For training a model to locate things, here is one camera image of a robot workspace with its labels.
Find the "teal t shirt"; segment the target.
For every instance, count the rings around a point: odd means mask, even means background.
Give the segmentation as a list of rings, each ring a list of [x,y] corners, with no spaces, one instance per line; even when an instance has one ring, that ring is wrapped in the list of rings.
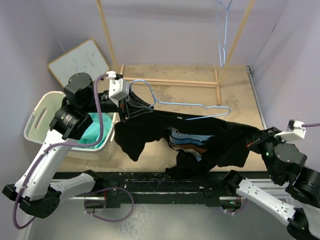
[[[89,113],[90,117],[92,118],[92,124],[86,129],[84,134],[82,135],[81,139],[77,142],[80,145],[87,145],[95,143],[100,137],[100,122],[97,113]],[[96,144],[95,146],[90,147],[83,147],[80,146],[82,149],[98,149],[100,148],[103,143],[105,142],[107,135],[112,127],[112,118],[106,114],[102,113],[102,122],[103,122],[103,135],[101,141]]]

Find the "black t shirt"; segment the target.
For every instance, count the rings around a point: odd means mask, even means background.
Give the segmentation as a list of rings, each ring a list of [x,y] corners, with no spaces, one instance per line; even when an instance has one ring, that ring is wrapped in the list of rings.
[[[261,133],[246,124],[162,110],[118,122],[114,130],[116,143],[134,162],[146,143],[166,140],[178,152],[176,165],[165,170],[175,180],[203,176],[216,166],[242,168],[250,138]]]

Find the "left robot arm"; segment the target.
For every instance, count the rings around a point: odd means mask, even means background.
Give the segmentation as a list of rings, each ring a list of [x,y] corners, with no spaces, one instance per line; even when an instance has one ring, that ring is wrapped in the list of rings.
[[[151,113],[154,108],[131,89],[121,74],[103,75],[109,89],[98,92],[98,80],[85,73],[75,73],[64,87],[61,107],[49,124],[46,138],[23,176],[7,184],[2,193],[13,201],[13,211],[22,210],[33,218],[44,219],[60,203],[83,193],[98,196],[107,185],[103,177],[87,170],[80,175],[53,183],[52,179],[68,152],[79,147],[79,140],[93,123],[91,113],[118,113],[121,120]]]

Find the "light blue wire hanger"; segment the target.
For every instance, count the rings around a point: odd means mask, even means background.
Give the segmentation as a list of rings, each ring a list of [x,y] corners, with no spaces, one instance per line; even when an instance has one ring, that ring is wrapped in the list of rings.
[[[223,68],[226,64],[226,47],[228,37],[228,21],[229,13],[233,0],[229,0],[225,4],[222,0],[217,0],[215,3],[215,16],[216,16],[216,27],[217,27],[217,41],[218,41],[218,53],[219,53],[219,65]],[[220,10],[225,11],[224,23],[221,24]]]

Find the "blue hanger with black shirt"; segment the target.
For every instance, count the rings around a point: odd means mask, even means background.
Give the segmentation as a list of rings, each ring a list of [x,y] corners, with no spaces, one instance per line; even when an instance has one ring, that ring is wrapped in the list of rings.
[[[133,92],[133,85],[135,83],[144,83],[147,85],[149,92],[152,96],[153,103],[152,104],[147,104],[149,108],[154,107],[156,104],[162,104],[162,105],[172,105],[172,106],[187,106],[187,107],[201,107],[205,110],[208,109],[225,109],[227,110],[226,113],[221,113],[221,114],[214,114],[214,115],[205,115],[205,116],[198,116],[198,117],[191,117],[191,118],[186,118],[187,121],[191,120],[200,120],[200,119],[208,119],[208,118],[215,118],[215,117],[222,117],[222,116],[227,116],[231,113],[231,108],[228,106],[218,106],[218,105],[211,105],[211,106],[204,106],[203,104],[200,103],[184,103],[184,102],[168,102],[168,101],[161,101],[157,99],[156,95],[154,94],[154,91],[150,85],[150,83],[146,80],[142,79],[135,79],[133,80],[132,83],[129,84],[129,90]]]

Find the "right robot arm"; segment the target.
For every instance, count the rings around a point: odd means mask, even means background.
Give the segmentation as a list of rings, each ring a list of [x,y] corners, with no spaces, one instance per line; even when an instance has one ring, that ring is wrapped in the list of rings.
[[[318,240],[320,173],[305,165],[307,156],[292,143],[305,138],[306,127],[299,120],[290,120],[285,131],[272,127],[247,138],[246,147],[261,155],[273,183],[287,184],[285,192],[294,199],[294,205],[272,196],[235,170],[222,180],[222,190],[228,196],[244,197],[269,212],[294,239]]]

